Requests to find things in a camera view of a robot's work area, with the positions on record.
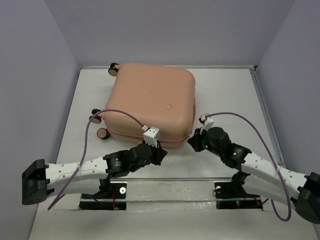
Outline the pink hard-shell suitcase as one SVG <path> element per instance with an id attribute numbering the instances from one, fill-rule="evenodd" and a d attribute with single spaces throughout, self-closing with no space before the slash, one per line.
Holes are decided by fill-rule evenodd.
<path id="1" fill-rule="evenodd" d="M 182 147 L 193 130 L 196 114 L 196 80 L 184 68 L 146 63 L 111 63 L 115 77 L 105 112 L 91 111 L 93 123 L 104 122 L 97 137 L 141 142 L 142 126 L 160 130 L 164 148 Z"/>

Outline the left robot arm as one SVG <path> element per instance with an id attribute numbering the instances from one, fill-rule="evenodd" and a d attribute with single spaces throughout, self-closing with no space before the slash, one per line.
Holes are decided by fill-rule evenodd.
<path id="1" fill-rule="evenodd" d="M 35 160 L 21 175 L 21 203 L 25 206 L 44 202 L 48 197 L 63 194 L 97 194 L 104 198 L 111 185 L 104 180 L 126 177 L 129 173 L 153 164 L 161 165 L 167 155 L 161 145 L 145 142 L 129 150 L 120 150 L 83 163 L 46 163 Z M 88 189 L 88 181 L 97 182 Z"/>

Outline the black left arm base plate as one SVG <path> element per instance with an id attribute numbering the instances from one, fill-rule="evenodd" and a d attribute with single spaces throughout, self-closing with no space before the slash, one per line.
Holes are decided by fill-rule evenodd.
<path id="1" fill-rule="evenodd" d="M 79 209 L 86 211 L 125 211 L 127 209 L 127 182 L 111 181 L 110 188 L 94 195 L 82 194 Z"/>

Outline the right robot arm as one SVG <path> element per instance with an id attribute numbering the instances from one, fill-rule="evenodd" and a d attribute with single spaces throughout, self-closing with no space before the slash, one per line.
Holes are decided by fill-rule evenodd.
<path id="1" fill-rule="evenodd" d="M 287 205 L 304 220 L 320 223 L 320 175 L 298 173 L 263 159 L 250 149 L 231 142 L 221 127 L 197 128 L 187 141 L 195 152 L 204 150 L 218 156 L 238 172 L 230 183 L 235 196 L 260 195 Z"/>

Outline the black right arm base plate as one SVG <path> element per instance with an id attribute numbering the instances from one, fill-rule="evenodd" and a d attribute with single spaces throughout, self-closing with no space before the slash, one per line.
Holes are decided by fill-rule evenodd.
<path id="1" fill-rule="evenodd" d="M 263 209 L 259 195 L 246 193 L 241 184 L 232 181 L 215 182 L 212 195 L 217 210 Z"/>

